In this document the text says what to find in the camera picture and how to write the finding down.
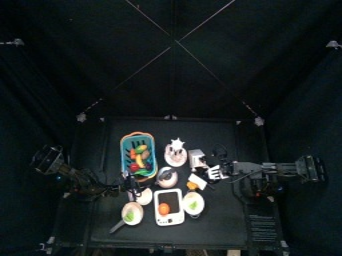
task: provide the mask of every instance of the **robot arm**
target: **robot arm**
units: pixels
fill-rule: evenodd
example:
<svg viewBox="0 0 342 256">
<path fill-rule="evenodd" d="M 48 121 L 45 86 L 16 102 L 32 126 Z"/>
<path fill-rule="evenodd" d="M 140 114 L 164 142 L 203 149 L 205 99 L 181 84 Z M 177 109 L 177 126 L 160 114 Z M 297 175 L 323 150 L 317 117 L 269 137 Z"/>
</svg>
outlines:
<svg viewBox="0 0 342 256">
<path fill-rule="evenodd" d="M 138 184 L 134 182 L 132 175 L 116 178 L 110 185 L 105 185 L 97 181 L 96 175 L 89 170 L 77 170 L 65 164 L 61 154 L 61 147 L 44 147 L 36 152 L 30 166 L 42 175 L 60 173 L 72 180 L 72 192 L 84 196 L 86 200 L 92 200 L 98 196 L 117 196 L 118 192 L 133 192 L 133 199 L 136 193 L 140 191 Z"/>
<path fill-rule="evenodd" d="M 325 180 L 323 163 L 317 157 L 301 156 L 293 163 L 263 163 L 232 162 L 232 175 L 239 173 L 251 174 L 251 178 L 260 177 L 261 173 L 275 174 L 279 178 L 301 179 L 301 182 L 317 182 Z"/>
</svg>

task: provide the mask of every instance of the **green toy vegetable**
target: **green toy vegetable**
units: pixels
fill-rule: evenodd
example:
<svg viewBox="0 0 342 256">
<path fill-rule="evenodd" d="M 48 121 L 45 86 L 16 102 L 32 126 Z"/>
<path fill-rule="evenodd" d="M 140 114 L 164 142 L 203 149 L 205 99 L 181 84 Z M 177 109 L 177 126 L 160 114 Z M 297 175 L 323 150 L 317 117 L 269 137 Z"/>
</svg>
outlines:
<svg viewBox="0 0 342 256">
<path fill-rule="evenodd" d="M 125 216 L 124 216 L 124 221 L 130 222 L 133 221 L 133 212 L 126 212 Z"/>
<path fill-rule="evenodd" d="M 133 150 L 134 154 L 141 154 L 146 150 L 146 145 L 140 145 Z"/>
<path fill-rule="evenodd" d="M 141 176 L 145 176 L 150 173 L 150 171 L 145 170 L 145 169 L 138 169 L 133 174 L 137 174 L 137 175 L 141 175 Z"/>
<path fill-rule="evenodd" d="M 188 208 L 189 208 L 191 210 L 195 210 L 196 207 L 197 207 L 197 202 L 193 201 L 193 203 L 191 203 L 191 204 L 188 205 Z"/>
</svg>

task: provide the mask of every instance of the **metal rod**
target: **metal rod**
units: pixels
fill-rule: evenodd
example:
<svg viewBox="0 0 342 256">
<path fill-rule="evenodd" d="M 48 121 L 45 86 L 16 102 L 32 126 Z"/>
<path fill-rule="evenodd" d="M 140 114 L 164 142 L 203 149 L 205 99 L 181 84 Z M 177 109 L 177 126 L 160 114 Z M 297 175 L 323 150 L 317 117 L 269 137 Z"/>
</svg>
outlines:
<svg viewBox="0 0 342 256">
<path fill-rule="evenodd" d="M 167 47 L 129 76 L 124 79 L 112 89 L 114 91 L 168 50 L 171 47 Z"/>
<path fill-rule="evenodd" d="M 169 36 L 168 32 L 156 24 L 156 22 L 145 15 L 145 13 L 130 3 L 130 1 L 125 0 L 125 2 L 148 19 L 148 21 L 164 32 L 164 34 L 167 34 Z"/>
<path fill-rule="evenodd" d="M 179 40 L 180 42 L 185 39 L 232 3 L 235 0 L 229 1 Z"/>
<path fill-rule="evenodd" d="M 225 88 L 228 89 L 227 84 L 219 79 L 219 77 L 213 74 L 213 72 L 207 68 L 207 66 L 200 62 L 200 60 L 195 57 L 195 55 L 189 52 L 189 50 L 180 44 L 179 41 L 176 41 L 176 44 L 181 47 L 181 49 L 188 53 L 188 55 L 195 59 L 195 61 L 199 63 L 199 65 L 207 70 L 207 72 L 209 73 L 209 75 L 215 78 L 215 80 L 217 81 L 217 83 Z M 229 90 L 231 95 L 233 96 L 233 98 L 240 101 L 240 103 L 243 104 L 243 106 L 248 109 L 248 111 L 253 114 L 255 117 L 257 117 L 257 113 L 252 110 L 252 108 L 249 107 L 249 105 L 244 102 L 244 100 L 241 98 L 239 98 L 236 96 L 236 94 L 232 92 L 232 90 Z"/>
<path fill-rule="evenodd" d="M 169 86 L 168 86 L 168 109 L 167 113 L 172 116 L 175 104 L 175 68 L 176 68 L 176 54 L 175 54 L 175 36 L 176 36 L 176 1 L 171 0 L 171 35 L 169 35 Z"/>
</svg>

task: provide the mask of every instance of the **toy food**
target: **toy food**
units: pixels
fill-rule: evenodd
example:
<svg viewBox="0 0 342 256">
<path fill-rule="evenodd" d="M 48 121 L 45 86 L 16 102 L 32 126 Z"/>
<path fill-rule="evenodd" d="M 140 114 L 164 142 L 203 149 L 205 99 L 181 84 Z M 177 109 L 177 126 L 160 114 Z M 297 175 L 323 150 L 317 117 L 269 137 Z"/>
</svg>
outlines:
<svg viewBox="0 0 342 256">
<path fill-rule="evenodd" d="M 188 208 L 189 208 L 191 210 L 195 210 L 196 207 L 197 207 L 197 202 L 193 201 L 193 202 L 188 205 Z"/>
<path fill-rule="evenodd" d="M 187 182 L 187 188 L 188 188 L 189 190 L 196 190 L 196 189 L 197 189 L 197 184 L 193 183 L 192 181 L 188 181 L 188 182 Z"/>
<path fill-rule="evenodd" d="M 169 206 L 167 203 L 159 204 L 157 211 L 160 215 L 167 215 L 169 213 Z"/>
<path fill-rule="evenodd" d="M 141 159 L 141 155 L 140 155 L 140 154 L 136 155 L 134 161 L 136 161 L 138 167 L 140 167 L 140 168 L 144 168 L 144 162 L 142 162 L 142 159 Z"/>
<path fill-rule="evenodd" d="M 126 214 L 125 214 L 125 216 L 124 216 L 122 219 L 124 219 L 124 221 L 126 221 L 126 222 L 133 221 L 133 212 L 132 212 L 132 211 L 126 212 Z"/>
<path fill-rule="evenodd" d="M 145 170 L 144 168 L 140 168 L 133 174 L 138 174 L 138 175 L 146 175 L 149 173 L 148 170 Z"/>
<path fill-rule="evenodd" d="M 140 169 L 138 164 L 137 164 L 137 163 L 130 163 L 130 165 L 129 165 L 129 170 L 130 170 L 132 172 L 136 172 L 138 169 Z"/>
<path fill-rule="evenodd" d="M 141 159 L 146 159 L 149 157 L 149 151 L 145 149 L 141 153 Z"/>
<path fill-rule="evenodd" d="M 148 163 L 148 162 L 145 162 L 144 163 L 144 168 L 145 168 L 145 170 L 152 170 L 152 165 Z"/>
<path fill-rule="evenodd" d="M 136 153 L 133 148 L 129 150 L 129 158 L 133 160 L 136 158 Z"/>
<path fill-rule="evenodd" d="M 146 150 L 146 145 L 138 145 L 134 148 L 134 154 L 141 154 Z"/>
</svg>

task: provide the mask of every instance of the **black table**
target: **black table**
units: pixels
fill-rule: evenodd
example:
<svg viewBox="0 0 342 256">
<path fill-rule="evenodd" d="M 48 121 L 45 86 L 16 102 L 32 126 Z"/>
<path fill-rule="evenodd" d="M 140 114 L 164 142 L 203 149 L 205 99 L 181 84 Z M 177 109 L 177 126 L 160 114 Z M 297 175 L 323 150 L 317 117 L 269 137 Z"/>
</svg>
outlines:
<svg viewBox="0 0 342 256">
<path fill-rule="evenodd" d="M 228 159 L 261 163 L 267 161 L 267 151 L 261 127 L 252 120 L 148 120 L 106 118 L 104 122 L 80 125 L 72 152 L 72 166 L 90 168 L 100 181 L 110 184 L 120 175 L 120 139 L 133 131 L 148 132 L 154 138 L 157 166 L 167 166 L 164 147 L 171 139 L 184 141 L 184 149 L 200 149 L 208 164 L 217 164 L 211 157 L 215 144 L 227 148 Z M 176 167 L 179 182 L 176 187 L 185 194 L 185 182 L 191 174 L 188 161 Z M 126 247 L 149 249 L 240 249 L 251 250 L 252 226 L 248 224 L 248 206 L 232 192 L 229 179 L 199 191 L 205 201 L 200 217 L 192 219 L 185 214 L 184 223 L 160 227 L 154 222 L 152 202 L 144 206 L 144 218 L 136 226 L 122 226 L 113 234 L 109 228 L 120 220 L 126 193 L 117 197 L 100 198 L 94 202 L 74 202 L 61 199 L 53 231 L 54 248 L 58 247 Z M 267 206 L 277 227 L 276 206 Z"/>
</svg>

